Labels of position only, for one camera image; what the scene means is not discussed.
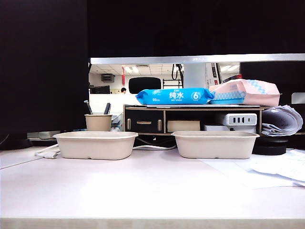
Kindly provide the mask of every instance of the office chair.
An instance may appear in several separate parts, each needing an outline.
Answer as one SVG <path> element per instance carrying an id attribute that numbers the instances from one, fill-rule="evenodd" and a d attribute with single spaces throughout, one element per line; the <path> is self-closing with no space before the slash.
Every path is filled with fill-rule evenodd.
<path id="1" fill-rule="evenodd" d="M 136 77 L 129 80 L 131 94 L 137 94 L 144 89 L 161 89 L 161 80 L 156 77 Z"/>

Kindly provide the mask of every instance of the ceiling light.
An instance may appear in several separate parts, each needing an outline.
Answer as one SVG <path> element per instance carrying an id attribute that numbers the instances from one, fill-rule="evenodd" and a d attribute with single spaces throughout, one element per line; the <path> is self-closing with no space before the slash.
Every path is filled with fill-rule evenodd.
<path id="1" fill-rule="evenodd" d="M 227 71 L 229 68 L 231 68 L 232 66 L 231 65 L 226 65 L 225 67 L 222 67 L 221 69 L 220 69 L 220 71 L 221 72 L 225 72 L 225 71 Z"/>
<path id="2" fill-rule="evenodd" d="M 132 67 L 132 70 L 134 73 L 139 73 L 139 69 L 137 69 L 137 67 Z"/>
<path id="3" fill-rule="evenodd" d="M 233 70 L 235 70 L 237 68 L 239 68 L 239 65 L 234 65 L 234 66 L 228 68 L 228 71 L 233 71 Z"/>
<path id="4" fill-rule="evenodd" d="M 132 70 L 130 69 L 130 67 L 126 66 L 126 67 L 124 67 L 124 68 L 125 68 L 126 72 L 132 73 Z"/>

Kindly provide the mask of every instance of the pulp container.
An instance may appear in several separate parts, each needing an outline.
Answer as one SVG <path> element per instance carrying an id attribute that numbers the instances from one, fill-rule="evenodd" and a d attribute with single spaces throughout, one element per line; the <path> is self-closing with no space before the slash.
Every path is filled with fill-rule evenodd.
<path id="1" fill-rule="evenodd" d="M 79 131 L 54 135 L 62 157 L 124 159 L 132 153 L 134 132 Z"/>
<path id="2" fill-rule="evenodd" d="M 259 135 L 239 131 L 177 131 L 179 154 L 186 158 L 246 159 Z"/>
<path id="3" fill-rule="evenodd" d="M 111 114 L 85 114 L 88 131 L 110 131 Z"/>

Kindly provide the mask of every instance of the pen holder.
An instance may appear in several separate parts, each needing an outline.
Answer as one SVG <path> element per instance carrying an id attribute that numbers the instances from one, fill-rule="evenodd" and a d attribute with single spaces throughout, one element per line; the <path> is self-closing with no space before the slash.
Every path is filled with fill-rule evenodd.
<path id="1" fill-rule="evenodd" d="M 111 114 L 85 114 L 88 131 L 110 131 Z"/>

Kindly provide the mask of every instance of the drawer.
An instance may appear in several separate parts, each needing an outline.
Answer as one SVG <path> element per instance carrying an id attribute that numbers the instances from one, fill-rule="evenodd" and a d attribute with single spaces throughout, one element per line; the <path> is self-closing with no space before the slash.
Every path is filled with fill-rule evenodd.
<path id="1" fill-rule="evenodd" d="M 137 133 L 164 133 L 163 111 L 125 110 L 125 130 Z"/>

